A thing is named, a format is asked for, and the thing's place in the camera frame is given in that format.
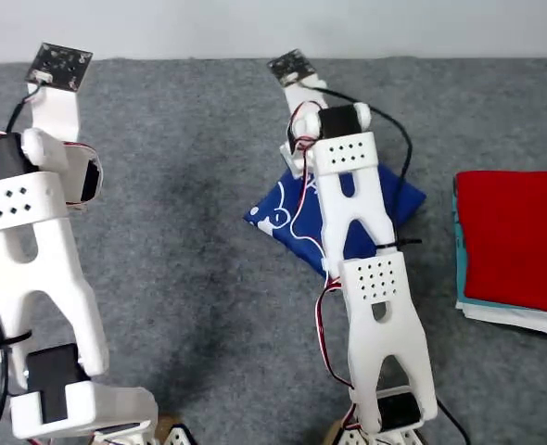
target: blue cloth with white print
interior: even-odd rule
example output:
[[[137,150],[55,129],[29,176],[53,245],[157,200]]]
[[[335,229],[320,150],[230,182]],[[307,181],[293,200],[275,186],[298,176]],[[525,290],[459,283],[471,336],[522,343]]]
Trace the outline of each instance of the blue cloth with white print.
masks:
[[[385,199],[385,208],[390,215],[393,194],[399,178],[382,164],[378,166],[378,174],[383,190],[383,199]],[[340,180],[346,196],[353,194],[351,179],[340,176]],[[290,233],[290,221],[297,209],[301,186],[302,178],[294,179],[290,170],[286,170],[270,193],[247,212],[245,220],[257,226],[267,235],[284,243],[287,248],[324,276],[322,252],[311,240],[302,238],[303,236],[309,236],[321,243],[323,220],[312,175],[309,176],[309,182],[307,183],[307,195],[302,211],[294,223],[294,234]],[[426,199],[426,195],[423,192],[405,182],[401,190],[399,208],[397,209],[397,225],[405,223],[422,205],[424,199]],[[374,256],[375,252],[375,244],[364,228],[358,222],[353,222],[346,238],[344,257],[346,259],[368,258]]]

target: circuit board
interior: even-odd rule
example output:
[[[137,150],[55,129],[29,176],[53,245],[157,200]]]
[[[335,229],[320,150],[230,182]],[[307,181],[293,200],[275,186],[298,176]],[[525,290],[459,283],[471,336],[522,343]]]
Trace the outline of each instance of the circuit board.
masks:
[[[283,87],[300,82],[316,72],[314,66],[299,49],[271,60],[267,66]]]
[[[41,44],[26,82],[77,92],[92,60],[92,53],[57,44]]]

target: red folded cloth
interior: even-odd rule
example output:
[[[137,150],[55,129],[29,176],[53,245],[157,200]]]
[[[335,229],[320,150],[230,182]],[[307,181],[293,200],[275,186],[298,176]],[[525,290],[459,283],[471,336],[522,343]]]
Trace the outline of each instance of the red folded cloth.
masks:
[[[547,172],[461,172],[465,296],[547,311]]]

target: gray carpet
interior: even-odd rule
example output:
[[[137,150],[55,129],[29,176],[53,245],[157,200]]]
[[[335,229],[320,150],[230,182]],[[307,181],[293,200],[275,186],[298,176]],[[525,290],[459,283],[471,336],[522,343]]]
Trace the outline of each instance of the gray carpet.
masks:
[[[438,394],[476,444],[547,443],[547,337],[454,309],[451,216],[458,171],[547,170],[547,59],[315,65],[413,137],[410,178],[428,199],[403,235],[425,240],[406,260]],[[0,65],[0,128],[26,68]],[[288,113],[265,61],[97,62],[81,108],[82,140],[106,173],[102,198],[73,215],[110,343],[102,380],[149,388],[203,445],[320,443],[349,407],[319,355],[321,279],[242,221],[284,170],[277,148]],[[397,168],[399,135],[383,122],[375,135],[380,158]],[[345,375],[342,298],[327,304],[330,354]],[[71,339],[49,306],[38,302],[35,317],[45,346]],[[430,443],[463,443],[444,416],[424,432]],[[6,419],[0,444],[16,442]]]

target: white wall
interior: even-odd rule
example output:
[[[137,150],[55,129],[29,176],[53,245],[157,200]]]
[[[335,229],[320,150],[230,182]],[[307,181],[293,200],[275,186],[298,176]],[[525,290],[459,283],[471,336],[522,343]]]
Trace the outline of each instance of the white wall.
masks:
[[[547,0],[0,0],[0,62],[42,41],[96,59],[547,57]]]

